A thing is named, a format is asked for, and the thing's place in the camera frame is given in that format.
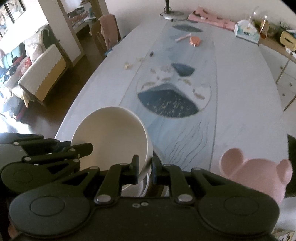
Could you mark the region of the yellow tissue holder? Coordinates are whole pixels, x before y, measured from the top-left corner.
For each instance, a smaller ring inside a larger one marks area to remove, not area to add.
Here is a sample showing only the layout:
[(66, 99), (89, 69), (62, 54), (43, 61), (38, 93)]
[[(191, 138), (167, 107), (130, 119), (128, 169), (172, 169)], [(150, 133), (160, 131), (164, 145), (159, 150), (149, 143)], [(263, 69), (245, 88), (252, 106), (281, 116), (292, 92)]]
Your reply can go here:
[(296, 50), (296, 39), (287, 31), (283, 31), (280, 35), (280, 43), (291, 51)]

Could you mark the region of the wooden chair with pink cloth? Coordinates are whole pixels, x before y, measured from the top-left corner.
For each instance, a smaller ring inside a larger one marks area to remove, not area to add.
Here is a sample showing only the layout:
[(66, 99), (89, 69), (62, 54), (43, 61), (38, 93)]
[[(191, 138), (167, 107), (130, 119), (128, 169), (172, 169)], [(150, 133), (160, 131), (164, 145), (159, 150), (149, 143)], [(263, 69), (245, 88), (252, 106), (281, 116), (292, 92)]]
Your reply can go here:
[(102, 59), (105, 59), (107, 52), (121, 41), (117, 20), (113, 14), (101, 16), (92, 25), (90, 33)]

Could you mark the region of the pink folded cloth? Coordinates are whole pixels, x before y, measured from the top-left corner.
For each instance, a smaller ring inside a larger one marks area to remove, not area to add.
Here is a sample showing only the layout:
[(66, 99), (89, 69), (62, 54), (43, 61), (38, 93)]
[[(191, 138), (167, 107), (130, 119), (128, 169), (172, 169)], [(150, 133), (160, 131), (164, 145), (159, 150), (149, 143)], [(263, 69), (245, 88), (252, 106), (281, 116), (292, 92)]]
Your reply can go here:
[(214, 12), (200, 6), (197, 7), (197, 9), (195, 9), (191, 14), (189, 14), (187, 20), (191, 22), (206, 23), (232, 32), (234, 31), (236, 24), (235, 22), (222, 18), (216, 15)]

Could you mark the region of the glass jar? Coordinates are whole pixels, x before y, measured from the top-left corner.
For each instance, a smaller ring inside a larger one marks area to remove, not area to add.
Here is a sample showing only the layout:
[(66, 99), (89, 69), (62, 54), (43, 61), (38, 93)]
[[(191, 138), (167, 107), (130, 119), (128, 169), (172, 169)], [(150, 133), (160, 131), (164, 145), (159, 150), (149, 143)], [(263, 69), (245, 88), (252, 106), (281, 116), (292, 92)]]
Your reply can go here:
[(278, 25), (276, 24), (275, 20), (271, 17), (271, 15), (267, 11), (264, 11), (259, 6), (256, 6), (248, 15), (247, 20), (249, 20), (252, 23), (252, 25), (254, 25), (255, 28), (257, 28), (259, 32), (261, 21), (264, 15), (267, 15), (268, 22), (270, 24), (267, 37), (272, 37), (278, 32)]

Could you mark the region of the tissue box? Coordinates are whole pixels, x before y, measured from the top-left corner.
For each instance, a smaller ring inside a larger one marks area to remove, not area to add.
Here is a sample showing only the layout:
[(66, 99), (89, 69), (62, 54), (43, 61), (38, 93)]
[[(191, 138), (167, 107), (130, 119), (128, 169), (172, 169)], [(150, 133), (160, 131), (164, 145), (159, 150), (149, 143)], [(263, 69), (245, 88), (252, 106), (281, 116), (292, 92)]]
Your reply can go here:
[(238, 21), (234, 27), (234, 34), (235, 37), (247, 40), (254, 44), (258, 44), (260, 39), (260, 34), (257, 28), (255, 28), (248, 20)]

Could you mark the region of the amber bottle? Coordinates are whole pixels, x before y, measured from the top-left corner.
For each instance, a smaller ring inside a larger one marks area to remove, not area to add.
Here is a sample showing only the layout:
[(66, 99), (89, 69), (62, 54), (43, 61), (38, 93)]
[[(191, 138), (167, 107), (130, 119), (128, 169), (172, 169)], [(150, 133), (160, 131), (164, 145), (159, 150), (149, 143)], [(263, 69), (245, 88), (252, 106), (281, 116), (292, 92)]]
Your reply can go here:
[(264, 15), (264, 17), (262, 18), (260, 30), (259, 30), (259, 33), (262, 39), (265, 39), (267, 37), (269, 26), (270, 24), (268, 22), (268, 17), (267, 15)]

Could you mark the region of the cream ceramic bowl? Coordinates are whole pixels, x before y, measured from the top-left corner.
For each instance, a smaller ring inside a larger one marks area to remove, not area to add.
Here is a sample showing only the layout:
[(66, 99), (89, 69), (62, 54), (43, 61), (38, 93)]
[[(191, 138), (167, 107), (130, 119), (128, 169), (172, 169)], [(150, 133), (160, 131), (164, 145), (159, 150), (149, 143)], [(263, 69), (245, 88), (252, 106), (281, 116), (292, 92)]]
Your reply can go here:
[(98, 166), (105, 171), (115, 164), (130, 163), (133, 156), (138, 155), (138, 184), (123, 186), (121, 194), (146, 195), (154, 152), (147, 130), (136, 114), (120, 106), (94, 111), (80, 123), (71, 140), (73, 146), (85, 143), (91, 143), (93, 151), (81, 157), (81, 170)]

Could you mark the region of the pink white pen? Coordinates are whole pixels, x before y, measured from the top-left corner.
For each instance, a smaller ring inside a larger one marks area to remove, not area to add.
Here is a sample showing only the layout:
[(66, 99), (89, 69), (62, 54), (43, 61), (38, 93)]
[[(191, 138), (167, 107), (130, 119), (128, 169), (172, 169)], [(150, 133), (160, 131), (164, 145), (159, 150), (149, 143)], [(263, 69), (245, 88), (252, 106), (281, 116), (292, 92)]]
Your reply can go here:
[(187, 34), (187, 35), (185, 35), (185, 36), (179, 37), (178, 39), (175, 39), (174, 41), (175, 41), (175, 42), (180, 42), (180, 41), (182, 41), (182, 40), (184, 40), (184, 39), (187, 39), (187, 38), (190, 37), (190, 36), (191, 36), (191, 33), (189, 33), (189, 34)]

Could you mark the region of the orange tube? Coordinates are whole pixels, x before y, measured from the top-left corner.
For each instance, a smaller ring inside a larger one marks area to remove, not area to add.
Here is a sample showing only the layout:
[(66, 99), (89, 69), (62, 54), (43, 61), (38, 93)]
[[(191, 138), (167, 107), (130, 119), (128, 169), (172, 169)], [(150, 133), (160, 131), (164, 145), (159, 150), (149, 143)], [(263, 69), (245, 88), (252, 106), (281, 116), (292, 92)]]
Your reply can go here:
[(193, 47), (198, 47), (201, 44), (201, 39), (197, 36), (190, 37), (189, 43)]

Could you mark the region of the pink bear-shaped lid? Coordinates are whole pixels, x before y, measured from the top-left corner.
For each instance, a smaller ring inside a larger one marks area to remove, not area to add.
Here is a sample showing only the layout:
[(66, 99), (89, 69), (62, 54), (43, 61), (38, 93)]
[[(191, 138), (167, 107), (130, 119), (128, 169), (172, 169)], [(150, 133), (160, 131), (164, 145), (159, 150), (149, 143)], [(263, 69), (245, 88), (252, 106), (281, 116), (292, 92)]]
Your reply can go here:
[(225, 178), (265, 193), (278, 204), (283, 201), (293, 175), (288, 159), (278, 164), (262, 158), (247, 159), (238, 148), (229, 149), (221, 156), (219, 168)]

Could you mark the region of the beige sofa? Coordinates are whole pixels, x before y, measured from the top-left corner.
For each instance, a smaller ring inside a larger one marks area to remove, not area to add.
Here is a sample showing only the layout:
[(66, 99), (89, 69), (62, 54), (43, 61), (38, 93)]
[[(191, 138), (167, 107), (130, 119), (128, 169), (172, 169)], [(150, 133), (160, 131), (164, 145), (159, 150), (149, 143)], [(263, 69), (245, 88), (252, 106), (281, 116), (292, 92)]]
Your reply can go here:
[(1, 53), (1, 94), (25, 107), (42, 103), (69, 67), (69, 58), (52, 28), (44, 25), (15, 49)]

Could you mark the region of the white drawer cabinet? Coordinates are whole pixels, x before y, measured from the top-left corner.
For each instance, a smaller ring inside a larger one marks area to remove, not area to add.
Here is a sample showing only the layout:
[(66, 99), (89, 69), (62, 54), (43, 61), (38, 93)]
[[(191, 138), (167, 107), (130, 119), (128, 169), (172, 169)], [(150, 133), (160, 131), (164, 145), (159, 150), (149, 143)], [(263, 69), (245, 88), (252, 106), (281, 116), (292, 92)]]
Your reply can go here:
[(286, 110), (295, 101), (295, 57), (271, 38), (260, 39), (258, 46), (278, 88), (282, 109)]

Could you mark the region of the stainless steel mixing bowl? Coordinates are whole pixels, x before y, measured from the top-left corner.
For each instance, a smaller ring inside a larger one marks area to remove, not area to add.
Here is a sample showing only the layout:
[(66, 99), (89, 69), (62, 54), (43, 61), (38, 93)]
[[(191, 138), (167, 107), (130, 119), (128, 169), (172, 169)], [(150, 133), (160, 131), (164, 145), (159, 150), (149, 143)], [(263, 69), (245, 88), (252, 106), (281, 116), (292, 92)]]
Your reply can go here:
[(148, 159), (139, 170), (138, 197), (166, 196), (170, 185), (169, 171), (166, 169), (157, 151), (149, 153)]

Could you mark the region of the patterned table runner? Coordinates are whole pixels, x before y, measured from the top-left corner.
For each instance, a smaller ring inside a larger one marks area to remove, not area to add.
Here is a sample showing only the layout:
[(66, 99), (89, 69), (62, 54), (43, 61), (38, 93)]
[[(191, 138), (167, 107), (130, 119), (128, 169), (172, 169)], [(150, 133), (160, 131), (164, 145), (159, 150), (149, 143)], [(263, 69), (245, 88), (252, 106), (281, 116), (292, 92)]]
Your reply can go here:
[[(191, 33), (201, 39), (190, 45)], [(168, 22), (153, 37), (121, 106), (145, 125), (164, 163), (184, 171), (208, 170), (217, 117), (217, 67), (213, 29), (203, 23)]]

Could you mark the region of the grey desk lamp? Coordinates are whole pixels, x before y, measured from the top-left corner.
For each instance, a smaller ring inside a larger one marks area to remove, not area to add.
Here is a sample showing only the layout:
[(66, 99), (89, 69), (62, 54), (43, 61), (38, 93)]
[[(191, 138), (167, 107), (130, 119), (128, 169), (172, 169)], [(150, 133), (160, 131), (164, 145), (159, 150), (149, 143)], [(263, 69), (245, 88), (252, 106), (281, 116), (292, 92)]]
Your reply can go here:
[(160, 13), (160, 16), (169, 21), (185, 21), (189, 15), (181, 11), (173, 11), (170, 7), (170, 1), (165, 0), (164, 11)]

